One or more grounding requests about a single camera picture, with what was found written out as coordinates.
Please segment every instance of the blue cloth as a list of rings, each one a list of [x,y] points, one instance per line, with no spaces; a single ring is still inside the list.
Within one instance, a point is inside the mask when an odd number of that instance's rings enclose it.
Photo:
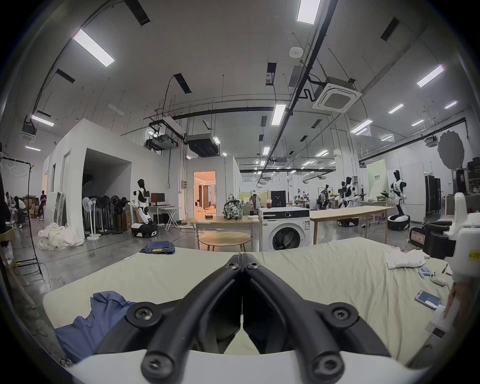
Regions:
[[[141,253],[166,253],[172,255],[175,253],[175,245],[170,241],[149,241],[142,248]]]
[[[94,293],[90,298],[92,310],[86,319],[77,316],[72,324],[55,329],[55,335],[67,357],[78,363],[93,355],[103,338],[134,304],[117,292]]]

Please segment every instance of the ceiling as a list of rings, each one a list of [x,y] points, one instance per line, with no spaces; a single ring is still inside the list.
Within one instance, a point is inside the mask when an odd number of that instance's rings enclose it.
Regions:
[[[54,75],[44,90],[38,109],[55,125],[37,127],[65,135],[81,118],[87,118],[117,134],[146,127],[155,119],[170,77],[181,72],[192,93],[185,94],[171,80],[165,111],[178,115],[229,107],[272,107],[275,99],[287,104],[295,91],[288,87],[299,59],[288,55],[291,47],[309,47],[315,26],[296,21],[300,0],[140,0],[151,22],[140,26],[124,3],[101,12],[84,30],[115,62],[104,67],[77,42],[72,41],[57,68],[75,79],[73,84]],[[320,19],[324,17],[320,10]],[[387,41],[380,39],[393,17],[400,24]],[[312,74],[355,79],[359,91],[409,42],[411,48],[362,98],[348,110],[351,125],[367,117],[370,129],[353,136],[359,155],[390,145],[404,137],[438,124],[468,108],[473,93],[454,51],[433,26],[420,39],[415,31],[426,21],[408,1],[342,0],[338,2],[327,36]],[[265,85],[268,62],[276,63],[275,90]],[[439,64],[445,71],[423,88],[416,84]],[[450,109],[452,100],[459,103]],[[388,111],[405,104],[394,114]],[[262,116],[267,125],[260,126]],[[294,166],[321,149],[333,155],[333,132],[327,129],[308,151],[304,149],[332,116],[312,109],[300,99],[282,136],[275,156],[300,153]],[[202,120],[211,123],[212,134],[221,141],[220,152],[254,166],[264,145],[272,145],[278,126],[270,125],[272,112],[235,112],[178,120],[190,133],[206,132]],[[321,119],[320,126],[312,125]],[[412,127],[412,123],[424,123]],[[259,134],[264,140],[259,142]],[[393,139],[382,142],[386,135]],[[307,135],[303,142],[300,139]],[[144,130],[126,137],[142,144]]]

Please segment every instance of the smartphone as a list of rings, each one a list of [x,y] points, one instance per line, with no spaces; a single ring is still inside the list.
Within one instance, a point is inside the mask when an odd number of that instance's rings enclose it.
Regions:
[[[422,303],[423,305],[435,310],[440,305],[440,301],[442,300],[431,293],[420,291],[415,296],[415,301],[418,301],[419,303]]]

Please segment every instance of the ceiling air conditioner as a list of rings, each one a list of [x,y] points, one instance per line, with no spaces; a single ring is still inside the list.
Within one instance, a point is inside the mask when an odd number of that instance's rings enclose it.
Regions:
[[[334,77],[327,77],[325,84],[315,91],[313,109],[343,113],[361,96],[352,83]]]
[[[429,148],[436,147],[438,145],[438,139],[437,136],[429,136],[424,139],[425,145]]]

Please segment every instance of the air conditioning unit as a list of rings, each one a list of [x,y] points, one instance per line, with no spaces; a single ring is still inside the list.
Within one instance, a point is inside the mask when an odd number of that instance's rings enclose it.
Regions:
[[[327,77],[325,85],[319,85],[314,93],[313,109],[343,113],[361,96],[348,81]]]
[[[20,136],[22,139],[33,143],[35,141],[36,128],[32,124],[24,123]]]
[[[438,139],[437,136],[429,136],[426,139],[423,140],[425,142],[425,145],[429,148],[436,147],[438,145]]]

